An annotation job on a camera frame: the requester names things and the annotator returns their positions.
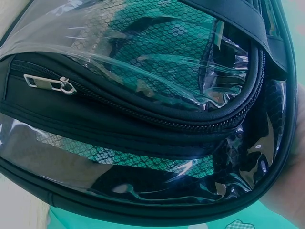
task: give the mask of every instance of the zippered pocket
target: zippered pocket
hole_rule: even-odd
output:
[[[51,70],[39,65],[39,63],[36,64],[34,59],[32,59],[31,62],[15,59],[11,63],[11,69],[22,73],[27,86],[32,87],[33,90],[44,89],[54,91],[55,93],[61,92],[66,96],[71,95],[85,97],[88,100],[99,102],[106,105],[110,109],[114,109],[132,118],[140,119],[147,123],[172,129],[174,131],[185,131],[192,133],[217,132],[237,126],[256,101],[264,78],[263,74],[260,73],[260,75],[257,77],[258,79],[256,80],[253,95],[251,94],[251,97],[246,101],[246,103],[241,104],[238,110],[232,110],[227,117],[225,116],[207,121],[198,120],[194,122],[187,121],[187,118],[185,120],[181,120],[166,117],[158,114],[157,112],[153,113],[151,111],[141,109],[140,106],[137,107],[131,103],[128,104],[128,102],[120,98],[120,95],[110,94],[106,88],[103,88],[102,86],[102,88],[99,87],[101,83],[93,83],[92,81],[94,79],[92,79],[92,77],[88,75],[80,75],[73,70],[69,70],[73,69],[71,66],[73,64],[77,63],[71,61],[70,65],[68,65],[67,68],[64,68],[56,61],[48,60],[47,65],[54,69]],[[230,109],[229,106],[230,105],[227,105],[223,109]]]

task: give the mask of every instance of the black mesh lining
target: black mesh lining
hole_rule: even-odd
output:
[[[72,45],[112,58],[73,58],[95,74],[151,102],[189,111],[218,109],[240,93],[249,41],[233,28],[174,0],[101,5]]]
[[[272,167],[283,134],[284,94],[285,82],[266,81],[243,124],[202,159],[114,151],[46,133],[7,116],[1,117],[0,156],[101,198],[171,206],[220,202],[255,189]]]

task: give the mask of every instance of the hand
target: hand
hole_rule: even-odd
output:
[[[286,168],[261,199],[272,211],[305,228],[305,88],[298,88],[295,139]]]

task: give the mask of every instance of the black zipper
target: black zipper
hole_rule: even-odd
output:
[[[11,64],[11,69],[22,72],[22,73],[30,73],[32,75],[43,75],[43,77],[46,79],[50,78],[53,80],[59,80],[60,78],[62,78],[61,75],[59,75],[45,67],[38,66],[36,64],[32,64],[32,63],[25,62],[25,61],[20,61],[20,60],[14,60]],[[81,85],[80,83],[78,83],[77,81],[75,81],[75,80],[71,79],[71,77],[69,77],[69,83],[71,83],[77,91],[76,95],[79,95],[82,97],[87,97],[87,98],[88,97],[92,98],[93,100],[95,100],[99,103],[103,103],[109,107],[119,110],[120,112],[124,112],[125,114],[128,114],[134,118],[139,118],[141,120],[144,120],[146,122],[149,122],[149,123],[152,123],[155,125],[167,127],[170,129],[180,130],[180,131],[188,131],[188,132],[215,132],[218,130],[223,130],[227,127],[231,127],[232,124],[235,124],[235,123],[241,121],[243,119],[243,117],[245,116],[245,114],[250,110],[250,108],[255,103],[255,101],[261,91],[263,81],[264,81],[264,76],[261,77],[259,85],[258,85],[258,89],[256,90],[251,101],[239,113],[237,113],[233,117],[228,118],[222,122],[218,122],[215,124],[209,124],[209,125],[184,125],[184,124],[179,124],[179,123],[175,123],[175,122],[165,121],[165,120],[158,119],[155,117],[150,117],[145,114],[141,114],[137,111],[134,111],[121,104],[118,104],[116,102],[113,102],[107,98],[100,96],[99,94],[93,92],[89,88]]]

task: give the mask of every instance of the bag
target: bag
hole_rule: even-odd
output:
[[[295,72],[279,0],[32,0],[0,43],[0,172],[109,222],[226,217],[285,165]]]

